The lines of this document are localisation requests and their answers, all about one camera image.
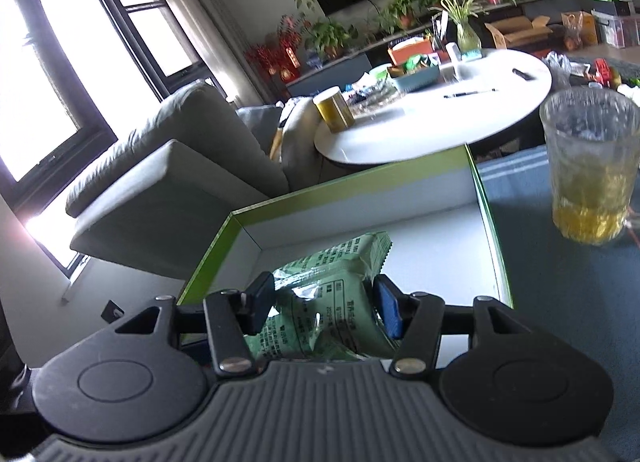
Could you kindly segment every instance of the metal screw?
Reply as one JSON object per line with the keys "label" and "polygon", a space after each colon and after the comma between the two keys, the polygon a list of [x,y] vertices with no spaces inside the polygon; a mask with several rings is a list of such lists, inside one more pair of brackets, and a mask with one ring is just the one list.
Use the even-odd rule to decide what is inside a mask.
{"label": "metal screw", "polygon": [[414,357],[407,357],[396,361],[396,372],[404,374],[406,376],[414,376],[415,374],[421,374],[427,369],[427,363],[421,359]]}
{"label": "metal screw", "polygon": [[251,361],[244,357],[228,357],[220,363],[220,370],[230,374],[239,374],[251,368]]}

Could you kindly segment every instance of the wooden floor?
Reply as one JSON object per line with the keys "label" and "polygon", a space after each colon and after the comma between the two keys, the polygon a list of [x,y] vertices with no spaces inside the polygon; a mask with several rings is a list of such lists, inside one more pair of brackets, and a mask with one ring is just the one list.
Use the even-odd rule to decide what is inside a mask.
{"label": "wooden floor", "polygon": [[626,61],[627,63],[640,64],[640,47],[614,48],[609,45],[596,45],[585,47],[577,52],[569,53],[569,56],[610,58]]}

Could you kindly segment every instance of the circular black cover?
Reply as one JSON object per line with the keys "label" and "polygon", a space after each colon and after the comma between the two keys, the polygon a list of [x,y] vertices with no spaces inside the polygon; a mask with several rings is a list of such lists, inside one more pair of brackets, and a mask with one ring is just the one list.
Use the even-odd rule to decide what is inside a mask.
{"label": "circular black cover", "polygon": [[202,402],[206,379],[187,355],[150,339],[105,330],[50,360],[33,386],[42,418],[98,444],[139,441],[181,423]]}
{"label": "circular black cover", "polygon": [[510,334],[453,360],[440,378],[447,407],[481,434],[521,446],[598,434],[613,388],[602,368],[546,334]]}

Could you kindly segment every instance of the green box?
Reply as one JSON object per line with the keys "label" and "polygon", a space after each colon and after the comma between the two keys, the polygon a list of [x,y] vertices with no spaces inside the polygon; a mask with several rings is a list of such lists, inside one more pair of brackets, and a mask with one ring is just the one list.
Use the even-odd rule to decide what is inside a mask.
{"label": "green box", "polygon": [[[484,189],[466,146],[392,163],[233,212],[184,289],[180,304],[244,289],[264,270],[346,241],[387,231],[382,272],[411,293],[471,305],[490,295],[511,305]],[[445,339],[450,341],[448,347]],[[445,357],[466,337],[443,337]]]}

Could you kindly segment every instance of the window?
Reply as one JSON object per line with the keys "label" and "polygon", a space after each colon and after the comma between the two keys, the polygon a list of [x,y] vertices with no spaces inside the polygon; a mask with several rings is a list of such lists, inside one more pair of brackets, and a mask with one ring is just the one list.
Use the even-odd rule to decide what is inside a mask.
{"label": "window", "polygon": [[225,95],[164,0],[0,0],[0,195],[66,275],[69,184],[197,79]]}

